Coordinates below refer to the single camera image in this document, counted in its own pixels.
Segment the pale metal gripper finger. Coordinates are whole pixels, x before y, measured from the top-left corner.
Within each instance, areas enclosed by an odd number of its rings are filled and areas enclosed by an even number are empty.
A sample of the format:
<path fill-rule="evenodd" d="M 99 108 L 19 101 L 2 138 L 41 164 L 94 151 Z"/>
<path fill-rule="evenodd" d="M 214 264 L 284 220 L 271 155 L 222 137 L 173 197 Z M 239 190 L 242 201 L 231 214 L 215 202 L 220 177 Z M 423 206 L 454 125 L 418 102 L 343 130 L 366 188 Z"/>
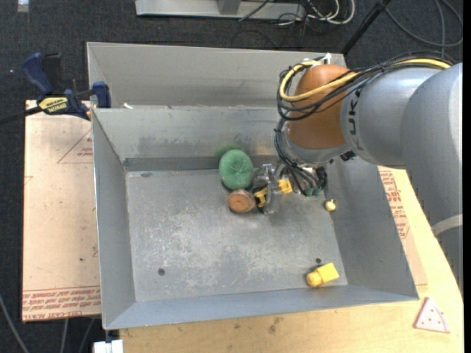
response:
<path fill-rule="evenodd" d="M 279 210 L 283 192 L 279 190 L 276 182 L 270 182 L 266 188 L 265 214 L 276 213 Z"/>
<path fill-rule="evenodd" d="M 255 169 L 252 177 L 252 191 L 257 192 L 275 181 L 275 167 L 272 164 L 263 164 Z"/>

